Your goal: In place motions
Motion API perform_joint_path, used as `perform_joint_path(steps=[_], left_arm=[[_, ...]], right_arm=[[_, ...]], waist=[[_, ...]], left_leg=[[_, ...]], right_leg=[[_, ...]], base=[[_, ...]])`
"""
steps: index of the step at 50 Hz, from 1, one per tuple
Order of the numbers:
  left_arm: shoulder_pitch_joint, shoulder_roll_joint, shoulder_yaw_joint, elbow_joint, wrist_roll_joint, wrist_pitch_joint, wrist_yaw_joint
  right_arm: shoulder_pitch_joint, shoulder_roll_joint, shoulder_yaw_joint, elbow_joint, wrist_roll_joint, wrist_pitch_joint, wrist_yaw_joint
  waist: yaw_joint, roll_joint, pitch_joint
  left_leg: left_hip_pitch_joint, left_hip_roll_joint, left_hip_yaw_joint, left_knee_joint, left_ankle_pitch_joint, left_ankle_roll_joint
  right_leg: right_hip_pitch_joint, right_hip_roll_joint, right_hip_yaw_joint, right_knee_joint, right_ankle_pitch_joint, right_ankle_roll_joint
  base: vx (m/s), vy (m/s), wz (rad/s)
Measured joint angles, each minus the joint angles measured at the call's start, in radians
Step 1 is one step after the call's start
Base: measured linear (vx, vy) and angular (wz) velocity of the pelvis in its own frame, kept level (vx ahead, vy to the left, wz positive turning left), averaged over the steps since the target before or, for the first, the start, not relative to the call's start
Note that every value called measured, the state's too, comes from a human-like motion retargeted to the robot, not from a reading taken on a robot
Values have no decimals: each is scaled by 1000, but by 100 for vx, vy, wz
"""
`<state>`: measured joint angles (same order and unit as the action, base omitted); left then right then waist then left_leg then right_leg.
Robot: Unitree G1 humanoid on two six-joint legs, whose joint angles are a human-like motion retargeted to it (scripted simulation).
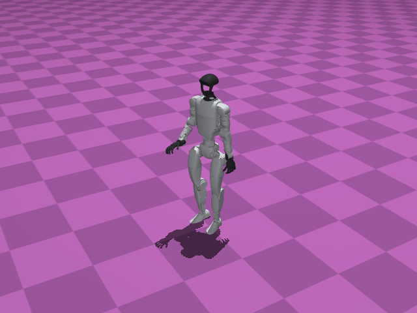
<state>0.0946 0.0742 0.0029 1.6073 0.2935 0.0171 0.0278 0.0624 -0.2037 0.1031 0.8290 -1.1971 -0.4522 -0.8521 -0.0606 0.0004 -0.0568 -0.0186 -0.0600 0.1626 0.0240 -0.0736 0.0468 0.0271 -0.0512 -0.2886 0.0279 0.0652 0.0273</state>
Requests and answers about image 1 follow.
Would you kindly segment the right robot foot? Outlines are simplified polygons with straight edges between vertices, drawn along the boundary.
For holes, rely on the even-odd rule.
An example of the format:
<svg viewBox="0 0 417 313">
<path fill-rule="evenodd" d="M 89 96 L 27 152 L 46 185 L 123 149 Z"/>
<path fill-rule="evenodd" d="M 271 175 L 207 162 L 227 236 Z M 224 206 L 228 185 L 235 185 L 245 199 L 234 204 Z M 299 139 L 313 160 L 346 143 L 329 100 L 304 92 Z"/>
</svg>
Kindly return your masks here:
<svg viewBox="0 0 417 313">
<path fill-rule="evenodd" d="M 198 213 L 195 217 L 193 217 L 193 219 L 190 220 L 190 223 L 194 224 L 194 223 L 201 222 L 202 220 L 204 220 L 205 218 L 209 216 L 210 216 L 210 211 L 205 209 L 205 214 L 201 215 L 201 213 L 200 214 Z"/>
</svg>

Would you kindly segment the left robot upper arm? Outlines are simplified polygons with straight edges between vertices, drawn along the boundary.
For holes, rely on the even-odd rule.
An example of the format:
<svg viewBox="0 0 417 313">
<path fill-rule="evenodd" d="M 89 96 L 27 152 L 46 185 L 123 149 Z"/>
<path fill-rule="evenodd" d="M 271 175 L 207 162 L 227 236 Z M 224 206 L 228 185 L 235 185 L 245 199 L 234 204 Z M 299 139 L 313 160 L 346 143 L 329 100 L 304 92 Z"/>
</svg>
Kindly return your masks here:
<svg viewBox="0 0 417 313">
<path fill-rule="evenodd" d="M 219 103 L 216 105 L 218 115 L 220 115 L 222 129 L 220 129 L 219 136 L 225 138 L 225 133 L 230 131 L 230 107 L 226 104 Z"/>
</svg>

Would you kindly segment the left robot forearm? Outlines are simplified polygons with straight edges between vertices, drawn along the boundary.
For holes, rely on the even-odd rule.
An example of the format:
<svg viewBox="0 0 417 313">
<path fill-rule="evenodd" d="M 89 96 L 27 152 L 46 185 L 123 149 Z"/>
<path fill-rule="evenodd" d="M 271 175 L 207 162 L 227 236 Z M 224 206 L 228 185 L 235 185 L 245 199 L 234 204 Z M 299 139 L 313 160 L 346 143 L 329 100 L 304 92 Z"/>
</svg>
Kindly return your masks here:
<svg viewBox="0 0 417 313">
<path fill-rule="evenodd" d="M 224 152 L 227 154 L 228 159 L 233 157 L 233 148 L 231 145 L 232 137 L 230 131 L 227 131 L 225 133 L 225 138 L 223 139 L 223 146 L 224 146 Z"/>
</svg>

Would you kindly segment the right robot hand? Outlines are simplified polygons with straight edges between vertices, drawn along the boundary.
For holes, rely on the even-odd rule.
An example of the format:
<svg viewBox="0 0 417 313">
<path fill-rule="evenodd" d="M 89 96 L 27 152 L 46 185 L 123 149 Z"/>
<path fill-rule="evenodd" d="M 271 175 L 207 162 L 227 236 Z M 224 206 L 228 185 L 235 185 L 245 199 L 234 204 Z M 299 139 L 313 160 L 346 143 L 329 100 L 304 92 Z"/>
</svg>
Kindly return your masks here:
<svg viewBox="0 0 417 313">
<path fill-rule="evenodd" d="M 173 154 L 173 149 L 176 147 L 177 150 L 180 146 L 184 145 L 186 143 L 186 140 L 177 140 L 175 143 L 172 143 L 169 147 L 166 148 L 165 152 L 166 154 Z M 171 151 L 171 153 L 170 153 Z"/>
</svg>

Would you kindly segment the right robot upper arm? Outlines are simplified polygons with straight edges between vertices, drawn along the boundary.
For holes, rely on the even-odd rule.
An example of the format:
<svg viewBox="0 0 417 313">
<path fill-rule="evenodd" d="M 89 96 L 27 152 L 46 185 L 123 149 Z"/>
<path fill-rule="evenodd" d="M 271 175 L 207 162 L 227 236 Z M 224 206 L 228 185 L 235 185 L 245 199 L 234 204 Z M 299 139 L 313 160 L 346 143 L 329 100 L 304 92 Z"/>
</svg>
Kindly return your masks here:
<svg viewBox="0 0 417 313">
<path fill-rule="evenodd" d="M 196 115 L 195 115 L 195 101 L 200 97 L 199 95 L 192 97 L 190 102 L 190 117 L 187 120 L 187 124 L 191 125 L 192 127 L 196 126 Z"/>
</svg>

